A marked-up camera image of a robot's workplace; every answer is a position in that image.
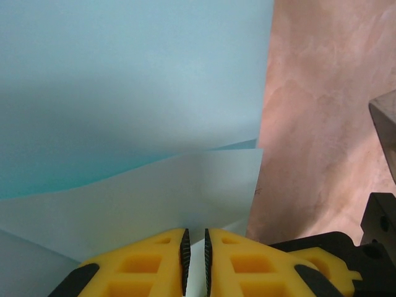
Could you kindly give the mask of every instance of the paper sheet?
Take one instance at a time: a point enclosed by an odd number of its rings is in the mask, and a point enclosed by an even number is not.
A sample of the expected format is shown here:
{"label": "paper sheet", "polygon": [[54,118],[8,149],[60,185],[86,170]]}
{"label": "paper sheet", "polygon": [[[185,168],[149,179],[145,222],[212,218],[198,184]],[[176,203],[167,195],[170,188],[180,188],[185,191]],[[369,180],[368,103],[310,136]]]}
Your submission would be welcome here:
{"label": "paper sheet", "polygon": [[[84,260],[186,227],[198,297],[204,228],[244,233],[272,7],[1,1],[0,259],[21,269],[13,255],[23,255],[38,270],[27,282],[58,282],[75,264],[60,255]],[[9,279],[0,275],[4,295],[34,296]]]}
{"label": "paper sheet", "polygon": [[0,198],[257,139],[272,2],[2,0]]}
{"label": "paper sheet", "polygon": [[75,260],[248,217],[262,150],[192,153],[69,191],[0,201],[0,229]]}

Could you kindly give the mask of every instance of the screw hole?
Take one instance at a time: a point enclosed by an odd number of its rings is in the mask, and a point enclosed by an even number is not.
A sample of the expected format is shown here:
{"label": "screw hole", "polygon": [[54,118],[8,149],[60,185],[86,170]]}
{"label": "screw hole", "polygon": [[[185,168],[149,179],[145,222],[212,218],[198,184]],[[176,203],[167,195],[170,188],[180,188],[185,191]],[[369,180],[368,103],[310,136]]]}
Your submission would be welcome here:
{"label": "screw hole", "polygon": [[369,258],[372,258],[372,259],[382,258],[381,251],[377,247],[369,245],[369,244],[366,246],[363,246],[363,252],[366,256],[368,256]]}
{"label": "screw hole", "polygon": [[389,221],[387,219],[387,217],[385,217],[384,215],[379,219],[379,224],[381,226],[381,229],[384,232],[388,232],[389,230]]}

